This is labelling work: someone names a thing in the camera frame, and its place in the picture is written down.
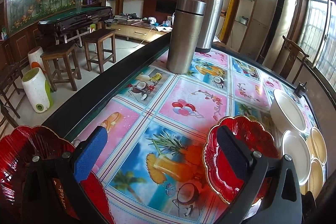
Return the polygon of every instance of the cream plate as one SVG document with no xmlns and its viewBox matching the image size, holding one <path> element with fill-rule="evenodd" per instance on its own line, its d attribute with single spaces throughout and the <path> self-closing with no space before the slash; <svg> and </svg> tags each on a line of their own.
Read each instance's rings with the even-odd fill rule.
<svg viewBox="0 0 336 224">
<path fill-rule="evenodd" d="M 316 199 L 323 186 L 322 164 L 318 158 L 311 160 L 311 172 L 308 179 L 308 191 L 312 192 Z"/>
<path fill-rule="evenodd" d="M 311 170 L 310 153 L 304 138 L 295 131 L 287 130 L 282 136 L 281 154 L 291 155 L 299 185 L 304 185 Z"/>
<path fill-rule="evenodd" d="M 327 162 L 327 147 L 320 130 L 318 130 L 316 127 L 313 127 L 310 130 L 307 143 L 310 149 L 310 154 L 314 154 L 314 157 L 317 157 L 321 164 L 325 165 Z"/>
</svg>

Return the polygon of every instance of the balloon illustration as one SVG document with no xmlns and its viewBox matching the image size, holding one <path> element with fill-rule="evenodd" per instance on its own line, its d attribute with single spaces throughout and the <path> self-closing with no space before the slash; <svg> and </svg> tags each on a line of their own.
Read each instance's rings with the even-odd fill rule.
<svg viewBox="0 0 336 224">
<path fill-rule="evenodd" d="M 195 116 L 197 118 L 204 118 L 203 115 L 199 114 L 196 111 L 196 107 L 192 104 L 187 103 L 183 99 L 178 99 L 177 102 L 172 102 L 173 111 L 176 114 L 182 115 L 182 116 Z"/>
</svg>

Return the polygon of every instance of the window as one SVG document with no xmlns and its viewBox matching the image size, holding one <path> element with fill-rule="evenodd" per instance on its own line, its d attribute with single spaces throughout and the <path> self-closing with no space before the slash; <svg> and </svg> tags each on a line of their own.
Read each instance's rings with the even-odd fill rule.
<svg viewBox="0 0 336 224">
<path fill-rule="evenodd" d="M 309 54 L 309 65 L 336 89 L 336 5 L 330 0 L 307 0 L 298 45 Z"/>
</svg>

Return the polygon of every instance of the white bowl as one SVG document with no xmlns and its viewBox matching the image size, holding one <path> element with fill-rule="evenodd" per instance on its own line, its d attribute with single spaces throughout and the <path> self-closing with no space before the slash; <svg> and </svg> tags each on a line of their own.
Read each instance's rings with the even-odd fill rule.
<svg viewBox="0 0 336 224">
<path fill-rule="evenodd" d="M 299 185 L 304 185 L 310 175 L 310 153 L 305 139 L 296 131 L 287 130 L 282 136 L 281 154 L 292 157 Z"/>
<path fill-rule="evenodd" d="M 274 90 L 274 100 L 270 112 L 275 126 L 281 133 L 286 130 L 305 133 L 306 121 L 301 110 L 293 99 L 282 90 Z"/>
</svg>

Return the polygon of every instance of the red scalloped dish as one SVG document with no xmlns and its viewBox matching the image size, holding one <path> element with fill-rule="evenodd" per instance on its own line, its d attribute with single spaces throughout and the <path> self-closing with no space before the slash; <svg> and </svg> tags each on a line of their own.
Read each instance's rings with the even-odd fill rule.
<svg viewBox="0 0 336 224">
<path fill-rule="evenodd" d="M 38 155 L 42 159 L 60 157 L 74 146 L 60 139 L 47 127 L 19 126 L 0 140 L 0 203 L 21 222 L 21 202 L 29 163 Z M 80 182 L 88 197 L 105 218 L 114 224 L 106 193 L 96 175 L 91 172 Z"/>
<path fill-rule="evenodd" d="M 265 131 L 259 122 L 251 121 L 245 116 L 224 117 L 210 129 L 203 152 L 206 177 L 210 187 L 225 203 L 229 204 L 234 200 L 244 182 L 235 176 L 217 143 L 217 128 L 223 125 L 226 125 L 238 139 L 246 143 L 251 151 L 257 150 L 272 158 L 279 158 L 279 154 L 274 146 L 272 135 Z M 270 180 L 265 179 L 254 203 L 265 196 L 269 184 Z"/>
</svg>

